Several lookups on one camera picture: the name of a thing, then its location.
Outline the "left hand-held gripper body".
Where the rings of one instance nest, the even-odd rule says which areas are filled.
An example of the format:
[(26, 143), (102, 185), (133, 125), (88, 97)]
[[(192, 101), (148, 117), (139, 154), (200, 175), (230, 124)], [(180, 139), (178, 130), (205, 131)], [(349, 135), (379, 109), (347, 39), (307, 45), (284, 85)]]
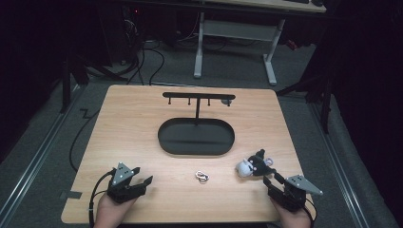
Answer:
[(106, 194), (117, 203), (136, 199), (146, 192), (146, 188), (137, 186), (137, 184), (130, 184), (134, 177), (131, 170), (124, 163), (119, 162), (112, 179), (109, 181)]

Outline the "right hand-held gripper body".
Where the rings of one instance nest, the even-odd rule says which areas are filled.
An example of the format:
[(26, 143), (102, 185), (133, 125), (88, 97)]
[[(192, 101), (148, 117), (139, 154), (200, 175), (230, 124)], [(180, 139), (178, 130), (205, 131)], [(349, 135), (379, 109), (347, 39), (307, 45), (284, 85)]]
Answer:
[(285, 178), (282, 190), (268, 190), (268, 196), (290, 212), (305, 207), (307, 194), (321, 196), (323, 192), (302, 175)]

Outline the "black and white plush keychain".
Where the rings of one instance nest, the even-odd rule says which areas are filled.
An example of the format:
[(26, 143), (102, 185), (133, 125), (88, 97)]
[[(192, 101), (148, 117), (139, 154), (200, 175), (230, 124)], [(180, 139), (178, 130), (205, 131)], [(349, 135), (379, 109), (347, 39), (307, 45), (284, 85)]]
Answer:
[(271, 158), (264, 158), (265, 150), (261, 149), (248, 159), (243, 159), (236, 165), (236, 170), (242, 178), (259, 177), (274, 174), (276, 170), (272, 168), (274, 164)]

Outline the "person's right hand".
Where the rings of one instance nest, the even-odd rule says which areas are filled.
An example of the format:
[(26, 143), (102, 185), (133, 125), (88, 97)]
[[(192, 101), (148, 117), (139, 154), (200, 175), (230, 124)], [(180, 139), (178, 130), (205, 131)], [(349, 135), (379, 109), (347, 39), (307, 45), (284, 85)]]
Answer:
[(300, 209), (290, 212), (279, 205), (274, 199), (270, 199), (277, 210), (282, 228), (311, 228), (311, 219), (308, 214)]

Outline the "person's left hand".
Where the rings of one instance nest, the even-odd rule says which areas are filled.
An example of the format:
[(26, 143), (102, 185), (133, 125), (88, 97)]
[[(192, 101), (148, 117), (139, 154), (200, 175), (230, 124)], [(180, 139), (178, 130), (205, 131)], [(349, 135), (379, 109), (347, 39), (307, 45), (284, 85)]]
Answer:
[(117, 203), (107, 194), (102, 195), (97, 206), (94, 228), (117, 228), (135, 202), (136, 199), (131, 199)]

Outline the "grey tape patch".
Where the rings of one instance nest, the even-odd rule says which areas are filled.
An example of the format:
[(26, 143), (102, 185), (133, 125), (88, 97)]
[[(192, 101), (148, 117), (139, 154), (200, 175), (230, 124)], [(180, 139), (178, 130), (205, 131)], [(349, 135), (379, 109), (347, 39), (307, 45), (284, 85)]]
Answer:
[(79, 200), (82, 196), (81, 192), (76, 192), (76, 191), (62, 191), (60, 194), (59, 199), (60, 200), (66, 200), (66, 199), (77, 199)]

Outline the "silver carabiner clip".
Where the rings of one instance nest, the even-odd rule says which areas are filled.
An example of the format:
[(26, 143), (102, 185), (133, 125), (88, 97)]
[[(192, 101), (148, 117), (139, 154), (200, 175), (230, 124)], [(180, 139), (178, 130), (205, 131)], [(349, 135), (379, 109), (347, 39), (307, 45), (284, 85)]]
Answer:
[(201, 184), (206, 184), (209, 181), (209, 176), (202, 172), (201, 170), (198, 170), (195, 173), (195, 178), (199, 181)]

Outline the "black hook stand with tray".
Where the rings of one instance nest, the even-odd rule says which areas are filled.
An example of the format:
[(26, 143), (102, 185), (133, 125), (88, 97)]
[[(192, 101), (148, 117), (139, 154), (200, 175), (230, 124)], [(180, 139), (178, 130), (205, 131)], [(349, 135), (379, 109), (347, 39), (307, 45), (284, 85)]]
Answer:
[(235, 131), (226, 121), (201, 118), (201, 100), (210, 105), (212, 100), (235, 100), (233, 94), (164, 92), (163, 96), (171, 104), (172, 98), (196, 100), (194, 118), (172, 118), (159, 128), (160, 147), (177, 156), (221, 156), (227, 153), (235, 141)]

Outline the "black metal stand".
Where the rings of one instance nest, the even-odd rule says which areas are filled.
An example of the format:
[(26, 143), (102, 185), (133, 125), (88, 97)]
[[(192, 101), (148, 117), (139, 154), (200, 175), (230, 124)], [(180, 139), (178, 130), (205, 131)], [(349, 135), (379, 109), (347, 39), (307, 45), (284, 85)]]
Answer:
[(63, 62), (63, 74), (62, 74), (62, 85), (63, 85), (63, 100), (62, 100), (62, 113), (66, 113), (70, 105), (72, 104), (72, 89), (71, 89), (71, 78), (74, 78), (78, 85), (86, 86), (89, 82), (87, 76), (86, 68), (92, 67), (100, 73), (104, 74), (108, 78), (117, 81), (124, 81), (125, 78), (119, 76), (117, 73), (106, 69), (103, 66), (97, 65), (87, 58), (77, 55), (69, 54), (65, 61)]
[(278, 96), (283, 96), (292, 91), (305, 91), (307, 103), (321, 102), (319, 122), (326, 134), (329, 133), (328, 119), (331, 111), (330, 101), (333, 84), (331, 57), (332, 55), (326, 50), (317, 47), (300, 80), (296, 84), (276, 92)]

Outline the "white-legged desk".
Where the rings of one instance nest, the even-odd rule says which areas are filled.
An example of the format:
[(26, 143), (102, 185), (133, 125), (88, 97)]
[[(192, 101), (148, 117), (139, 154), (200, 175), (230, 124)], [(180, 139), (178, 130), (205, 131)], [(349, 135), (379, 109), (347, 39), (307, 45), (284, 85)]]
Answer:
[(325, 13), (326, 8), (320, 0), (200, 0), (203, 7), (221, 4), (234, 7), (248, 7), (256, 10), (270, 10), (281, 13), (274, 25), (263, 25), (252, 22), (231, 22), (229, 19), (205, 19), (204, 13), (199, 14), (198, 48), (196, 52), (194, 77), (202, 76), (203, 38), (216, 36), (251, 41), (269, 42), (267, 53), (262, 55), (268, 82), (271, 86), (277, 84), (273, 70), (272, 58), (278, 45), (279, 37), (285, 24), (285, 13)]

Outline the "metal floor rail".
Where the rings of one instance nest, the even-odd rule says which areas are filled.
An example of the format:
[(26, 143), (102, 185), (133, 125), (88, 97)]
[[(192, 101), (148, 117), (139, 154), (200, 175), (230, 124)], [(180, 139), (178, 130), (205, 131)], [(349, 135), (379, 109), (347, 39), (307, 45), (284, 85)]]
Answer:
[(12, 185), (12, 191), (8, 198), (0, 207), (0, 228), (7, 228), (9, 225), (11, 218), (36, 178), (51, 147), (54, 145), (55, 138), (60, 132), (70, 110), (80, 99), (85, 90), (85, 85), (76, 85), (72, 89), (71, 101), (67, 106), (63, 107), (60, 111), (57, 111), (57, 115), (51, 123), (46, 136), (35, 150), (35, 153), (25, 168), (19, 167), (15, 171), (0, 171), (0, 177), (7, 177), (8, 181), (17, 180), (17, 182)]
[(324, 131), (320, 121), (320, 113), (318, 107), (315, 104), (307, 104), (310, 112), (312, 113), (316, 126), (323, 139), (328, 157), (331, 163), (331, 167), (334, 170), (335, 177), (347, 208), (355, 224), (355, 228), (369, 228), (369, 223), (362, 211), (359, 200), (356, 196), (355, 190), (350, 183), (347, 173), (343, 167), (343, 164), (336, 153), (336, 148), (331, 140), (330, 134)]

